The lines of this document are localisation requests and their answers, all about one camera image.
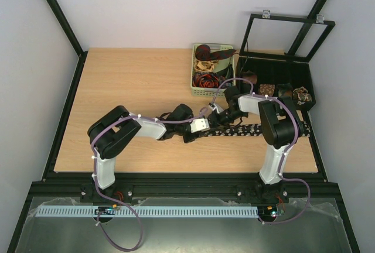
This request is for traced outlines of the black white floral tie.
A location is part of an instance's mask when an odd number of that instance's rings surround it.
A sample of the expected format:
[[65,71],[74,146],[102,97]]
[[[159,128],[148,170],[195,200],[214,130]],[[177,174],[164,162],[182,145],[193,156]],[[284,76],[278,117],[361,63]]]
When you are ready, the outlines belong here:
[[[287,132],[291,133],[292,138],[295,135],[295,127],[292,123],[289,124]],[[261,124],[240,124],[234,126],[219,126],[207,131],[200,131],[197,133],[198,137],[209,136],[262,136],[263,129]],[[310,137],[311,127],[307,122],[302,121],[302,128],[298,132],[299,137]]]

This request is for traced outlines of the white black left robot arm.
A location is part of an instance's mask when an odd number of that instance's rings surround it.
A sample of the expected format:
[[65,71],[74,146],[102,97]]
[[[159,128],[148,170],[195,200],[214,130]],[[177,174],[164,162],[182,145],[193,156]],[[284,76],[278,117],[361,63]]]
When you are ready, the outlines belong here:
[[134,137],[165,141],[179,135],[189,142],[196,133],[209,129],[204,117],[208,110],[204,107],[194,116],[190,107],[180,104],[172,112],[149,118],[133,114],[122,105],[115,107],[87,131],[93,151],[94,182],[102,190],[114,184],[116,157]]

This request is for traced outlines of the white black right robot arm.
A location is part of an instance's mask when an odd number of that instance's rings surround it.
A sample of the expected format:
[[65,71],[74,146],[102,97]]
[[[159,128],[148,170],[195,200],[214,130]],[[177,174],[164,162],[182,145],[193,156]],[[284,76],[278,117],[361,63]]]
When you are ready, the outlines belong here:
[[276,194],[274,184],[283,179],[283,169],[290,150],[302,135],[304,125],[296,112],[290,96],[273,97],[256,93],[241,94],[237,87],[225,89],[228,108],[219,111],[216,97],[209,103],[211,128],[226,125],[236,119],[256,114],[260,117],[261,133],[267,143],[267,150],[259,177],[262,183],[255,187],[256,196],[269,201]]

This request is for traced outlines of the red navy striped tie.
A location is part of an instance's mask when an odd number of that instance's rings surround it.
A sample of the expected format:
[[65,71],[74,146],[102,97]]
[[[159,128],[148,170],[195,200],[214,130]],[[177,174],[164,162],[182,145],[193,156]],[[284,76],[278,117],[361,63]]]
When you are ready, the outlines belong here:
[[220,79],[216,73],[200,71],[193,75],[192,84],[200,88],[218,88]]

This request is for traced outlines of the beige patterned tie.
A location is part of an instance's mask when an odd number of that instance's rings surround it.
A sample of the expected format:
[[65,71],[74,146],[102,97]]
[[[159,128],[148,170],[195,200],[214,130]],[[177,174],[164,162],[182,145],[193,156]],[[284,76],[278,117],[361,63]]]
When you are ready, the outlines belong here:
[[194,71],[198,72],[213,72],[215,67],[219,64],[218,60],[200,61],[196,60],[193,66]]

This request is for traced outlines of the light green plastic basket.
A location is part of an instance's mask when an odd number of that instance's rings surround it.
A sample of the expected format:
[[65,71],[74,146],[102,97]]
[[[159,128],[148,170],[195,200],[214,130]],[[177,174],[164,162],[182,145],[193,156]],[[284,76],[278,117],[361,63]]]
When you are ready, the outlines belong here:
[[195,43],[192,47],[190,89],[195,97],[223,97],[227,87],[235,80],[223,84],[236,76],[236,50],[232,45],[217,43]]

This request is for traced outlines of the red dotted rolled tie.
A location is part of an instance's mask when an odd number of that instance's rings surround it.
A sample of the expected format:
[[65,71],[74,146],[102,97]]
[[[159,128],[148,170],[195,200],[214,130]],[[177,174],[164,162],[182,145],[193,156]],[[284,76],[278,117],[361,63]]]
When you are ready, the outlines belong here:
[[274,84],[261,84],[258,89],[260,95],[273,96],[275,92]]

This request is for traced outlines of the black tie storage box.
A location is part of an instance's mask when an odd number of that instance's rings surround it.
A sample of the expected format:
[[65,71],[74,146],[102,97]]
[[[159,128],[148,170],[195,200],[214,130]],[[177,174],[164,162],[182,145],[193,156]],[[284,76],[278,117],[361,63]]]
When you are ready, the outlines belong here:
[[289,84],[294,90],[304,87],[312,97],[312,100],[307,102],[294,100],[296,109],[310,111],[316,104],[311,72],[306,63],[240,57],[236,66],[236,76],[243,78],[250,73],[257,76],[254,87],[249,83],[237,81],[236,85],[241,93],[253,90],[259,94],[261,85],[274,85],[273,95],[277,97],[278,86]]

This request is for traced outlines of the dark red rolled tie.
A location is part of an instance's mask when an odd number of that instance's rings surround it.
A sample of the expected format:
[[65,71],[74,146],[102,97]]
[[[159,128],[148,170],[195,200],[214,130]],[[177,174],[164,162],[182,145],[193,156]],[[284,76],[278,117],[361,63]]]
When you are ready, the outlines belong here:
[[195,58],[199,61],[225,60],[231,58],[235,53],[235,49],[211,52],[209,45],[199,45],[195,51]]

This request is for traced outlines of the brown patterned rolled tie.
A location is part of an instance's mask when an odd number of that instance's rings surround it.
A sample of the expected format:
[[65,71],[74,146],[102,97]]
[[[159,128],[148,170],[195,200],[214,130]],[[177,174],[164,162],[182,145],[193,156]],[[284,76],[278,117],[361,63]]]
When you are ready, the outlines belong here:
[[298,87],[294,89],[293,99],[299,102],[312,102],[312,96],[305,87]]

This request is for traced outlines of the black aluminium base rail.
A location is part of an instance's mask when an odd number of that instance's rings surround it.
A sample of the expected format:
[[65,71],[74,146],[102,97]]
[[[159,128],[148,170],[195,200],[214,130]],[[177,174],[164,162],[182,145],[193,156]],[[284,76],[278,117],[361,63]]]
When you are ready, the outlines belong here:
[[[275,204],[279,200],[304,198],[342,200],[337,183],[328,182],[319,174],[287,174],[303,182],[281,182],[262,186],[256,174],[150,174],[118,173],[113,186],[103,194],[134,204],[145,198],[218,198],[252,205]],[[88,173],[51,175],[33,182],[26,197],[73,197],[83,203],[108,204],[100,197]]]

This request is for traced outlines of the black right frame post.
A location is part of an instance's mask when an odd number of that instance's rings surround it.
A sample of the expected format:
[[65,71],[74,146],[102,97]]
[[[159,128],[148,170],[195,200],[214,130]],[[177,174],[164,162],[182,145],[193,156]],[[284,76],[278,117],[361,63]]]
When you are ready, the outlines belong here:
[[[316,19],[317,15],[321,14],[322,8],[325,6],[325,3],[327,0],[316,0],[312,9],[310,10],[310,13],[307,16],[307,19]],[[308,34],[311,26],[308,24],[303,24],[300,28],[295,40],[293,41],[291,47],[289,48],[287,55],[295,55],[297,50],[299,49],[300,45],[302,44],[302,41]]]

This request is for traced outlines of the black frame post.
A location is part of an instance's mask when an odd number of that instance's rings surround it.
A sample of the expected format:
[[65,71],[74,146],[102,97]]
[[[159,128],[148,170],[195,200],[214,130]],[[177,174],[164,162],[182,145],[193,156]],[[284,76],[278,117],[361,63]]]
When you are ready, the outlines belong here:
[[[327,0],[316,0],[312,9],[310,10],[310,13],[307,16],[307,19],[316,19],[317,15],[321,14],[322,8],[325,6],[325,3]],[[295,55],[297,50],[299,49],[300,45],[302,44],[302,41],[308,34],[311,26],[308,24],[303,24],[300,28],[295,40],[293,41],[291,47],[289,48],[287,55]]]
[[60,7],[60,4],[58,3],[58,0],[46,0],[46,2],[49,5],[51,11],[53,12],[55,18],[57,19],[59,25],[61,26],[64,34],[66,35],[68,41],[70,42],[78,57],[83,56],[85,51],[83,50],[76,35],[74,34],[73,29],[69,24],[69,21],[67,20],[62,8]]

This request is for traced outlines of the black left frame post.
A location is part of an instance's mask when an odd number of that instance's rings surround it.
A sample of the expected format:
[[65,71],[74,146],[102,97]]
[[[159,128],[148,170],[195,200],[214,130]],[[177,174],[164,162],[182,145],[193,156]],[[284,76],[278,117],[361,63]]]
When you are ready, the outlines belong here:
[[60,4],[58,3],[58,0],[46,0],[46,2],[49,5],[51,11],[53,12],[55,18],[57,19],[59,25],[61,26],[64,34],[66,35],[68,41],[70,42],[78,57],[83,56],[85,51],[83,50],[76,35],[74,34],[73,29],[69,24],[69,21],[67,20],[62,8],[60,7]]

